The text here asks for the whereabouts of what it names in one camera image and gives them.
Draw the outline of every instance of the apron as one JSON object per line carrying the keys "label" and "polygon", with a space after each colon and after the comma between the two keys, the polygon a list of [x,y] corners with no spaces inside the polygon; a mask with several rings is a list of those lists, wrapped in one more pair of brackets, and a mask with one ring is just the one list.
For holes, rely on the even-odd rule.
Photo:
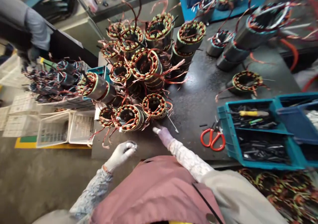
{"label": "apron", "polygon": [[225,223],[208,187],[197,183],[175,157],[157,156],[139,164],[96,207],[90,221],[96,224],[211,223],[206,216],[212,211],[205,201]]}

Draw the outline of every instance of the yellow screwdriver handle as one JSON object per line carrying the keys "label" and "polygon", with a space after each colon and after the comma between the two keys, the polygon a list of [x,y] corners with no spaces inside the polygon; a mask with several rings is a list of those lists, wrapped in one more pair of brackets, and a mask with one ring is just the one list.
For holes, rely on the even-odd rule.
{"label": "yellow screwdriver handle", "polygon": [[252,112],[246,112],[246,111],[240,111],[239,112],[240,116],[268,116],[268,112],[263,112],[263,111],[252,111]]}

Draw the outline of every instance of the hand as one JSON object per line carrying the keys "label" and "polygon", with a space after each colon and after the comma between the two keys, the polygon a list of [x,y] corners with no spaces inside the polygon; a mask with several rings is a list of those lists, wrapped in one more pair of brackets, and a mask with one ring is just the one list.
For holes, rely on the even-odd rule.
{"label": "hand", "polygon": [[161,140],[161,142],[163,143],[163,145],[169,149],[170,144],[173,141],[173,137],[171,136],[170,132],[168,131],[168,129],[164,126],[160,126],[159,127],[160,131],[156,132]]}
{"label": "hand", "polygon": [[119,144],[112,156],[106,161],[104,166],[107,171],[112,172],[119,165],[124,163],[130,156],[137,151],[137,144],[134,141],[126,141]]}

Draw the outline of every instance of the scissors handle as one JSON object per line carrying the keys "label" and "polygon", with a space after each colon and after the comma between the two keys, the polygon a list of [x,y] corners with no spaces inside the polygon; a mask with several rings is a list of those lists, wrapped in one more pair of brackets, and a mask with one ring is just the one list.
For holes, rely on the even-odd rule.
{"label": "scissors handle", "polygon": [[[206,143],[204,143],[203,137],[208,132],[210,132],[210,137],[209,137],[209,143],[206,144]],[[208,129],[204,130],[202,132],[202,134],[201,134],[201,137],[200,137],[202,145],[205,146],[205,147],[210,147],[211,146],[211,141],[213,139],[212,137],[213,137],[213,130],[211,128],[208,128]]]}
{"label": "scissors handle", "polygon": [[[220,136],[221,136],[221,138],[222,138],[222,145],[221,145],[219,148],[214,148],[213,146],[214,146],[214,144],[216,143],[216,141],[218,140],[218,138],[219,138]],[[210,148],[211,148],[213,151],[221,151],[221,150],[224,149],[224,147],[225,147],[225,138],[224,138],[224,135],[223,135],[223,133],[218,132],[217,135],[216,135],[216,137],[215,137],[215,139],[212,141],[212,144],[211,144]]]}

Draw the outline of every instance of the screwdriver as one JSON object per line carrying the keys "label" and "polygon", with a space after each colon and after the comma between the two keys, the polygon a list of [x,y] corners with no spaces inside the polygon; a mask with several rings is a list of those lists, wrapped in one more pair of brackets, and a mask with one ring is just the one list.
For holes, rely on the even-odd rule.
{"label": "screwdriver", "polygon": [[239,111],[239,112],[226,112],[226,113],[239,114],[240,116],[269,116],[269,113],[264,111],[252,111],[252,112]]}

